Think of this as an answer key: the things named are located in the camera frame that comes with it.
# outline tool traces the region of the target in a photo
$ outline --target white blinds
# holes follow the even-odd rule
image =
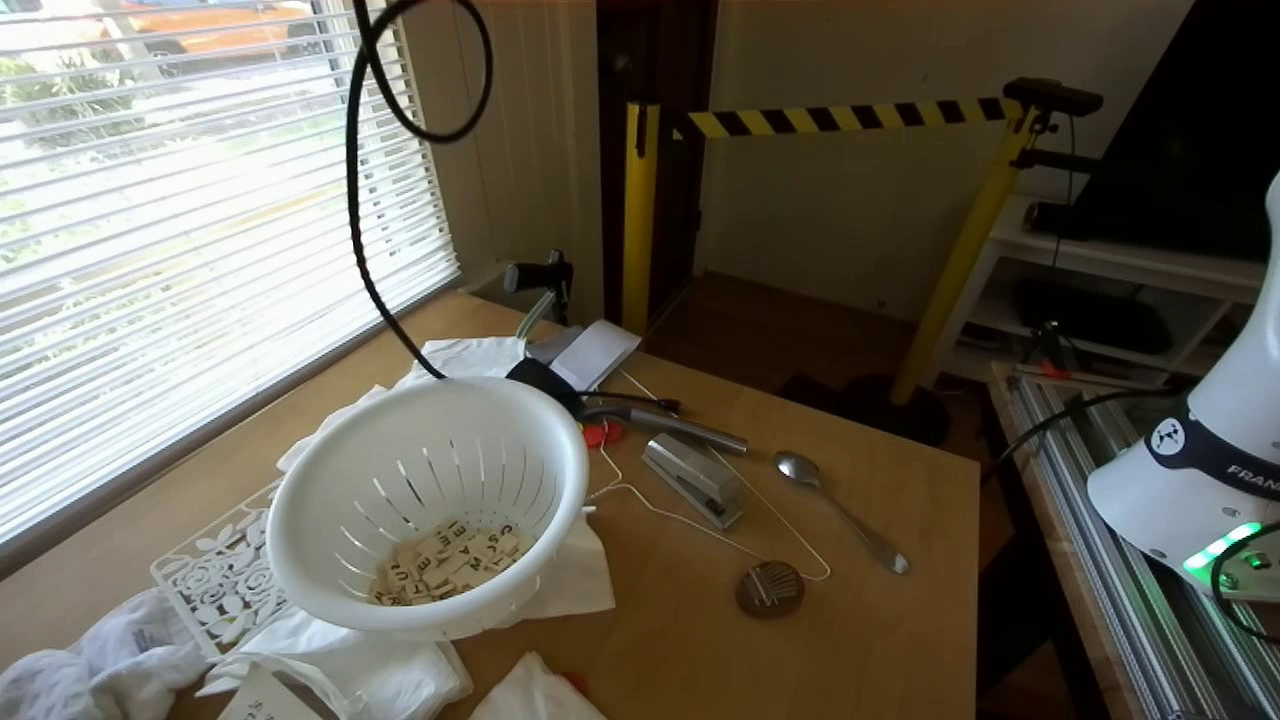
[[[324,5],[0,0],[0,564],[378,325]],[[393,308],[455,278],[432,155],[363,99]]]

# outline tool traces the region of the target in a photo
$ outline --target white wall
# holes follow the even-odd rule
[[[481,14],[497,51],[488,115],[470,139],[432,147],[465,278],[566,247],[576,319],[602,317],[595,5],[481,0]],[[408,50],[429,115],[455,130],[481,88],[470,15],[429,0],[408,15]]]
[[[1100,155],[1187,0],[720,0],[713,110],[997,97],[1012,76],[1106,93]],[[916,319],[1002,130],[708,147],[699,269]],[[1025,176],[1063,192],[1061,173]]]

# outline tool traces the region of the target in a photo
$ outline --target yellow and black caution tape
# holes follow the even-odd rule
[[[705,139],[734,137],[824,137],[824,131],[884,131],[884,130],[955,130],[1002,125],[1019,115],[1019,99],[913,99],[913,105],[824,105],[824,110],[734,110],[734,112],[683,112],[678,130]]]

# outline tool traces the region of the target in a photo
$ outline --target food in colander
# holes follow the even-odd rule
[[[374,577],[378,605],[424,605],[460,598],[488,577],[518,564],[524,542],[518,526],[472,529],[465,519],[446,519],[438,533],[400,542],[393,557]]]

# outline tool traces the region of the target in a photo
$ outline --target spoon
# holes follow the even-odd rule
[[[909,577],[913,562],[888,546],[871,526],[864,526],[861,517],[854,517],[846,504],[836,504],[827,492],[824,492],[824,480],[819,480],[819,467],[800,455],[800,451],[778,451],[778,474],[809,492],[816,492],[819,500],[827,500],[854,529],[855,537],[864,542],[864,549],[877,557],[877,564],[884,564],[891,577]]]

